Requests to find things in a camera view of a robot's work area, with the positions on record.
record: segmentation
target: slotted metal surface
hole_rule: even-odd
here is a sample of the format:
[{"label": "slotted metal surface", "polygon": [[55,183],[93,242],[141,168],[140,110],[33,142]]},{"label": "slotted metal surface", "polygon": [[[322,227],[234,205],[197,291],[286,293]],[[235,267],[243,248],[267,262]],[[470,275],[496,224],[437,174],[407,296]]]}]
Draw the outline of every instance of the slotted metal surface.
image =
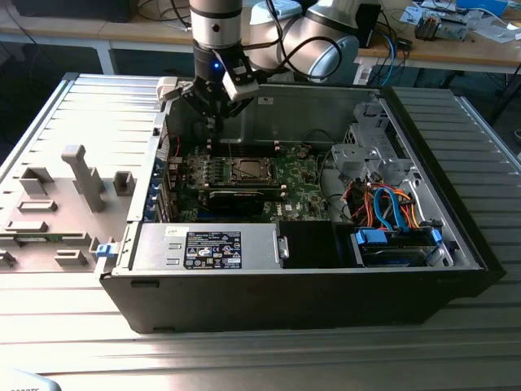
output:
[{"label": "slotted metal surface", "polygon": [[158,77],[105,77],[80,75],[62,81],[42,110],[24,150],[15,156],[0,185],[0,223],[20,199],[19,177],[28,165],[46,167],[53,178],[73,178],[61,159],[67,144],[83,144],[85,161],[101,179],[112,180],[117,171],[139,178],[140,168],[160,111],[155,96]]},{"label": "slotted metal surface", "polygon": [[[466,178],[459,189],[485,186],[487,178],[503,178],[493,183],[509,188],[519,183],[504,174],[450,175]],[[473,200],[468,189],[462,196]],[[497,218],[519,233],[510,212],[481,213],[476,221],[495,240]],[[508,271],[502,281],[407,327],[138,335],[92,274],[0,275],[0,358],[48,375],[63,391],[521,389],[521,252],[494,243]]]},{"label": "slotted metal surface", "polygon": [[465,99],[449,90],[395,89],[485,239],[521,261],[521,164]]}]

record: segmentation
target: power supply label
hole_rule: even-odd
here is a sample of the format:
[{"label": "power supply label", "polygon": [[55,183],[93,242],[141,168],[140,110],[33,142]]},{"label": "power supply label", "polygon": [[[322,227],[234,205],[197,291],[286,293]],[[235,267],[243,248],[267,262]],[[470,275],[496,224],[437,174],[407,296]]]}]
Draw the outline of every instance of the power supply label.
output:
[{"label": "power supply label", "polygon": [[243,248],[240,232],[188,232],[185,268],[241,269]]}]

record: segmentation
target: blue cable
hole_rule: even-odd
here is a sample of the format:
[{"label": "blue cable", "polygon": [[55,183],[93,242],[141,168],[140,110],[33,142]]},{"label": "blue cable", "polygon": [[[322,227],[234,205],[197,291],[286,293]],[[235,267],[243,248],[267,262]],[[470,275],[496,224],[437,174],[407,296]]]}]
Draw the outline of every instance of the blue cable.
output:
[{"label": "blue cable", "polygon": [[394,49],[394,45],[392,44],[391,38],[387,34],[384,34],[378,30],[375,30],[375,32],[380,34],[385,39],[387,39],[387,42],[389,43],[389,46],[391,47],[391,55],[392,55],[391,66],[389,67],[389,71],[387,72],[387,77],[385,78],[385,80],[382,83],[382,86],[385,86],[387,84],[387,82],[389,81],[389,78],[391,77],[392,69],[394,68],[394,61],[396,59],[396,51]]},{"label": "blue cable", "polygon": [[376,215],[376,218],[378,218],[382,222],[382,224],[385,225],[385,227],[387,228],[388,231],[392,231],[392,225],[389,224],[389,222],[385,218],[383,218],[382,212],[380,212],[380,203],[379,203],[380,196],[385,191],[387,193],[389,193],[389,196],[391,197],[392,211],[394,212],[394,218],[396,220],[396,225],[402,231],[408,232],[409,227],[405,223],[405,221],[400,213],[400,201],[398,200],[398,197],[396,196],[396,194],[394,194],[394,191],[387,189],[386,187],[381,187],[374,193],[374,214]]}]

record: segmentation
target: floor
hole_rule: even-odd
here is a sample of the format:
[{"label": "floor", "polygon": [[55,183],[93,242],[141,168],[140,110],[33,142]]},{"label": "floor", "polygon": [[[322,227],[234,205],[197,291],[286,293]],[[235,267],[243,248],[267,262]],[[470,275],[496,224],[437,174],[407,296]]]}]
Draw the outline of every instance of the floor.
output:
[{"label": "floor", "polygon": [[[91,49],[25,45],[25,60],[17,61],[12,55],[17,49],[15,45],[18,44],[0,46],[0,161],[7,157],[65,72],[101,72],[97,55]],[[116,51],[116,59],[122,74],[193,76],[193,59],[188,54]],[[355,72],[353,66],[345,80],[352,81]],[[388,84],[436,88],[448,74],[449,71],[397,69]],[[501,93],[502,83],[502,75],[465,72],[453,79],[450,88],[466,96],[486,118]],[[512,101],[494,126],[516,155],[521,152],[513,136],[521,128],[520,104],[521,97]]]}]

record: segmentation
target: wooden table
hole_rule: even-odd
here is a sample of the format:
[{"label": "wooden table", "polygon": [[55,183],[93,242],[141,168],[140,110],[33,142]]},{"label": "wooden table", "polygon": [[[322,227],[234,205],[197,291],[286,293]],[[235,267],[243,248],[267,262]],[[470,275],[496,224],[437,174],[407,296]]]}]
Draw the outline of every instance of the wooden table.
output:
[{"label": "wooden table", "polygon": [[[110,23],[101,20],[71,20],[62,18],[26,18],[18,14],[8,0],[0,0],[0,41],[31,41],[7,14],[4,2],[18,23],[39,44],[83,46],[94,48],[99,55],[103,72],[117,73],[116,61],[112,50],[143,50],[192,52],[191,34],[160,22],[146,20],[137,15],[128,24]],[[160,0],[161,9],[168,7],[168,0]],[[413,50],[407,59],[407,66],[417,68],[454,69],[475,72],[513,73],[521,62],[521,43],[513,41],[505,44],[495,43],[480,35],[470,32],[465,42],[437,40],[420,41],[414,38],[412,24],[399,24],[392,16],[400,18],[399,9],[409,5],[406,0],[384,0],[386,14],[399,36],[413,42]],[[146,15],[155,16],[152,5],[142,10]],[[507,17],[519,17],[521,13],[507,12]],[[243,15],[243,41],[249,39],[247,22],[250,8],[245,7]],[[356,62],[359,63],[356,83],[364,84],[370,70],[387,57],[388,51],[383,41],[374,39],[370,49],[360,49]]]}]

